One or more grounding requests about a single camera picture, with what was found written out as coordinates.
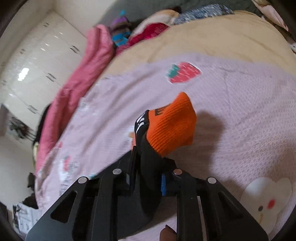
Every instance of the lavender blanket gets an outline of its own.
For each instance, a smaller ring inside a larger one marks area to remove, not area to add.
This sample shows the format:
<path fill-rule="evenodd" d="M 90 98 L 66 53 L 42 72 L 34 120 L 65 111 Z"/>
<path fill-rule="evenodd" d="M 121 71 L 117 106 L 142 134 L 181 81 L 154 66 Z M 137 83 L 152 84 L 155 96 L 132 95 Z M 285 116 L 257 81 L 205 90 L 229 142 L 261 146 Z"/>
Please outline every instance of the lavender blanket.
<path fill-rule="evenodd" d="M 45 212 L 77 178 L 125 154 L 135 120 L 181 91 L 197 114 L 194 142 L 169 157 L 195 177 L 216 177 L 274 237 L 296 204 L 296 78 L 200 54 L 98 81 L 38 173 L 39 207 Z M 158 241 L 165 224 L 176 229 L 175 212 L 175 201 L 164 199 L 154 223 L 127 239 Z"/>

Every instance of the cartoon rabbit face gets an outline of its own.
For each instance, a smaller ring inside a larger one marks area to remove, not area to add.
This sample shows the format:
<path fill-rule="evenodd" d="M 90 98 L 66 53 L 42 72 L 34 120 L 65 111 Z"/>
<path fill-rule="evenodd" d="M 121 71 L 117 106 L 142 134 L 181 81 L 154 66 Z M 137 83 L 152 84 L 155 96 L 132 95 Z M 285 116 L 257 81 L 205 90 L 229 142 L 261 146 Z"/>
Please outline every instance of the cartoon rabbit face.
<path fill-rule="evenodd" d="M 252 181 L 241 196 L 241 204 L 269 234 L 277 220 L 278 213 L 287 205 L 292 193 L 288 178 L 274 182 L 268 177 Z"/>

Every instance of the white cabinet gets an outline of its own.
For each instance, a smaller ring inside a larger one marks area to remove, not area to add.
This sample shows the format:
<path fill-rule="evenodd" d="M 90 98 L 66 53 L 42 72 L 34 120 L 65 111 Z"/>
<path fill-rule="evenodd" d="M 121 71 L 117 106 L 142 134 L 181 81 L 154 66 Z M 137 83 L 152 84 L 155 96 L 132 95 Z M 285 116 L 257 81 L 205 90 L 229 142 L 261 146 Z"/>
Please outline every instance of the white cabinet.
<path fill-rule="evenodd" d="M 42 20 L 16 48 L 0 76 L 0 100 L 32 129 L 44 108 L 77 68 L 87 39 L 55 12 Z"/>

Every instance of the pink bed sheet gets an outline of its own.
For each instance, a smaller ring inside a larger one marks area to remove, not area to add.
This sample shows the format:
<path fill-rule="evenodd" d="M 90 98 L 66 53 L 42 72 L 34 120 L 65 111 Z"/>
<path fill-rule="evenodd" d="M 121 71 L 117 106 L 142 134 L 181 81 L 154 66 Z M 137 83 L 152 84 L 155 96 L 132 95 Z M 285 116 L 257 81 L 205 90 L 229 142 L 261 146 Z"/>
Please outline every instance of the pink bed sheet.
<path fill-rule="evenodd" d="M 36 172 L 45 163 L 45 158 L 55 146 L 75 112 L 79 100 L 90 89 L 114 55 L 113 42 L 109 30 L 97 25 L 89 30 L 84 58 L 66 84 L 54 98 L 42 129 Z"/>

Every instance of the red cheek spot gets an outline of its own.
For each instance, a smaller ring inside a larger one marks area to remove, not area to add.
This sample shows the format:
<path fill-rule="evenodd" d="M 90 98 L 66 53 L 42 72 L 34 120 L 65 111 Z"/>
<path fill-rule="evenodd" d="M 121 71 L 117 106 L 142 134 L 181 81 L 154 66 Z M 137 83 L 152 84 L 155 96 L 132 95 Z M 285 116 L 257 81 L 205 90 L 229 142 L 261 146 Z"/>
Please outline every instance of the red cheek spot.
<path fill-rule="evenodd" d="M 270 200 L 267 205 L 267 209 L 272 209 L 275 204 L 276 204 L 276 201 L 274 199 Z"/>

